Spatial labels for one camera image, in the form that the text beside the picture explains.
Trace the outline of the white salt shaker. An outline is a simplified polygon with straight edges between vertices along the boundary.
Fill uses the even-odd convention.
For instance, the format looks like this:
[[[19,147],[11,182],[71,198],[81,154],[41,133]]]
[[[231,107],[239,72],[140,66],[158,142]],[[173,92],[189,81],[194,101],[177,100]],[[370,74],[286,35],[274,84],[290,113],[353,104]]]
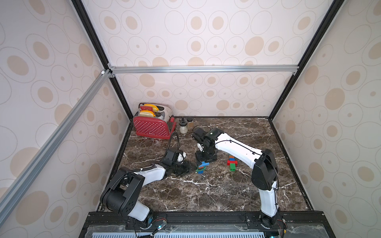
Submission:
[[[180,133],[181,134],[187,134],[187,132],[188,132],[188,121],[184,117],[182,117],[179,120],[179,126],[180,126]]]

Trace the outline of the yellow toy toast slice back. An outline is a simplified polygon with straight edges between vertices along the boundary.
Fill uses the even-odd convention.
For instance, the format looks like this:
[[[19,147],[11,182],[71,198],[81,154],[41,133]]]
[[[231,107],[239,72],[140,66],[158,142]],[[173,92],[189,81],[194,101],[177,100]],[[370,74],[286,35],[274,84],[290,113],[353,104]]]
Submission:
[[[153,104],[143,104],[140,105],[141,111],[152,111],[152,112],[159,112],[159,108],[156,105]]]

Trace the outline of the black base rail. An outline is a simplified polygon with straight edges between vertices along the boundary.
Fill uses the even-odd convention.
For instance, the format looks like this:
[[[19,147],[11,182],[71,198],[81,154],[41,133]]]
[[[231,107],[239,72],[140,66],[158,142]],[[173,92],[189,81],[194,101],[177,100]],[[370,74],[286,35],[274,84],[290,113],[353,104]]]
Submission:
[[[149,228],[116,213],[91,212],[81,238],[333,238],[321,211],[282,212],[272,228],[259,212],[158,212]]]

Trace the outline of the light blue long lego brick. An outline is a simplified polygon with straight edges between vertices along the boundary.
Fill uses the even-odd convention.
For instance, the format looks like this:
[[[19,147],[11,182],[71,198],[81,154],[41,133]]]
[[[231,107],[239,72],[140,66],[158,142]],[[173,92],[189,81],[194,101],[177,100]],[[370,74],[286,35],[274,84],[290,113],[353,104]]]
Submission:
[[[208,166],[208,165],[209,165],[209,163],[202,162],[198,167],[206,167],[206,166]]]

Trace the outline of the red toy toaster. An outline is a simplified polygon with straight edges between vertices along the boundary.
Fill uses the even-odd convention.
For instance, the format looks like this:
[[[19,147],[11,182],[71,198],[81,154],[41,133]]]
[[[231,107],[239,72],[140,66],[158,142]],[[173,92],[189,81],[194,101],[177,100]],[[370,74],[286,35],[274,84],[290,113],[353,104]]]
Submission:
[[[133,118],[134,127],[138,136],[155,139],[170,139],[171,134],[176,129],[176,122],[173,111],[165,105],[153,104],[159,108],[159,112],[154,112],[156,117],[141,117],[140,105],[153,103],[140,103],[139,109]]]

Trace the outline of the red long lego brick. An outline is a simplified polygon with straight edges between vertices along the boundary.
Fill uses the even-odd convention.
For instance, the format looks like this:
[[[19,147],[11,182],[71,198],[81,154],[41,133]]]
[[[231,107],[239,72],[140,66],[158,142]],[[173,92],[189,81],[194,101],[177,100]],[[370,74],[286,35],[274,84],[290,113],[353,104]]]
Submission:
[[[230,166],[231,164],[237,165],[237,161],[231,161],[231,160],[227,161],[228,166]]]

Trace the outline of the aluminium left frame bar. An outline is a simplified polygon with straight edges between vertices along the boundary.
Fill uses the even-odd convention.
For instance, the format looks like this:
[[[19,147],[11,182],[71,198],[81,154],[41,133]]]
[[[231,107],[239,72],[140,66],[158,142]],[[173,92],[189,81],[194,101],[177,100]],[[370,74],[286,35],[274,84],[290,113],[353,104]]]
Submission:
[[[85,109],[93,100],[103,83],[109,79],[111,74],[110,69],[105,69],[100,73],[54,133],[49,137],[41,149],[37,151],[31,162],[12,184],[9,191],[4,195],[1,200],[1,226],[6,222],[22,197],[60,146],[63,139],[65,139],[69,131],[73,128],[74,124],[84,113]]]

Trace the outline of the yellow toy toast slice front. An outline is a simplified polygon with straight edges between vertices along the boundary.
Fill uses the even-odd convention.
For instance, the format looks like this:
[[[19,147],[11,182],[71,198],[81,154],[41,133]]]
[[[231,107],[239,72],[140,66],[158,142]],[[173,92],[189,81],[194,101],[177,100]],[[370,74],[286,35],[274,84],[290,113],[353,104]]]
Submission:
[[[150,111],[150,110],[141,110],[140,113],[139,113],[139,116],[154,118],[154,117],[156,117],[156,114],[153,111]]]

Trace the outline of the green small lego brick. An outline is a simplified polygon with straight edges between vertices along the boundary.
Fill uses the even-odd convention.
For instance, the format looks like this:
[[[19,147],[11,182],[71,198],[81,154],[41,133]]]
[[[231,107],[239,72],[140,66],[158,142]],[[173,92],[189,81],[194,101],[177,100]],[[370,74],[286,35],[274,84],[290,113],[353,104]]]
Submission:
[[[236,164],[230,164],[230,171],[234,172],[236,170]]]

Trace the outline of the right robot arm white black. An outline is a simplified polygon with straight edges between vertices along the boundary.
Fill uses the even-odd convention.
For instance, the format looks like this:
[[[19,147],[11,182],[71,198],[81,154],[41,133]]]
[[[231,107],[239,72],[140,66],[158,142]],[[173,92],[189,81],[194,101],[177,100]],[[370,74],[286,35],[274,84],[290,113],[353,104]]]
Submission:
[[[192,132],[197,142],[195,152],[197,165],[217,160],[217,152],[223,151],[235,157],[251,169],[251,182],[259,190],[261,200],[260,221],[264,228],[273,228],[280,218],[277,202],[278,166],[274,153],[250,147],[229,136],[224,131],[213,128],[204,131],[197,128]]]

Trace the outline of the aluminium horizontal frame bar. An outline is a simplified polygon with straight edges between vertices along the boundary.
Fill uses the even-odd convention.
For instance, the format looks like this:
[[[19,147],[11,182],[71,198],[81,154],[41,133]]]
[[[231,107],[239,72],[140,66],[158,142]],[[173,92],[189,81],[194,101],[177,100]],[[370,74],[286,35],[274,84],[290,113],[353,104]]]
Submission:
[[[223,73],[223,72],[296,72],[298,65],[212,65],[212,66],[110,66],[117,73]]]

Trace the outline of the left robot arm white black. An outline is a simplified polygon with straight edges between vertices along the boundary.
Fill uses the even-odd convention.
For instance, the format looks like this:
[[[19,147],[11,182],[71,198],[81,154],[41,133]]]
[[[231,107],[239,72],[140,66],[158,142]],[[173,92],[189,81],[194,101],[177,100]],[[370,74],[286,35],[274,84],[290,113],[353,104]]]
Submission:
[[[153,212],[138,201],[143,186],[160,181],[168,176],[182,176],[189,173],[191,164],[187,154],[179,149],[169,148],[158,164],[129,170],[121,167],[104,188],[100,202],[122,218],[134,218],[148,227],[153,222]]]

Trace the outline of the brown pepper shaker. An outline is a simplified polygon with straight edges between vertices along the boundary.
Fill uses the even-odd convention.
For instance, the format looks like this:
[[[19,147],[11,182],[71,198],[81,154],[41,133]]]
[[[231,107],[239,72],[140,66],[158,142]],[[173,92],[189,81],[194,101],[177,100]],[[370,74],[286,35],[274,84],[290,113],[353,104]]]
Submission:
[[[192,130],[194,128],[194,120],[191,117],[187,117],[187,122],[188,122],[188,129]]]

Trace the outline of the yellow toy toast slice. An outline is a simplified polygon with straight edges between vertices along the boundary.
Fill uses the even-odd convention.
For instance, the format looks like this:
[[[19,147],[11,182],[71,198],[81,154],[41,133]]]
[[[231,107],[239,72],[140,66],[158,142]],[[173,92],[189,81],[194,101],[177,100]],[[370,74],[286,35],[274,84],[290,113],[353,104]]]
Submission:
[[[156,105],[153,104],[143,104],[140,105],[141,111],[152,111],[152,112],[159,112],[159,108]]]
[[[156,117],[156,114],[153,111],[150,111],[150,110],[141,110],[140,113],[139,113],[139,116],[154,118],[154,117]]]

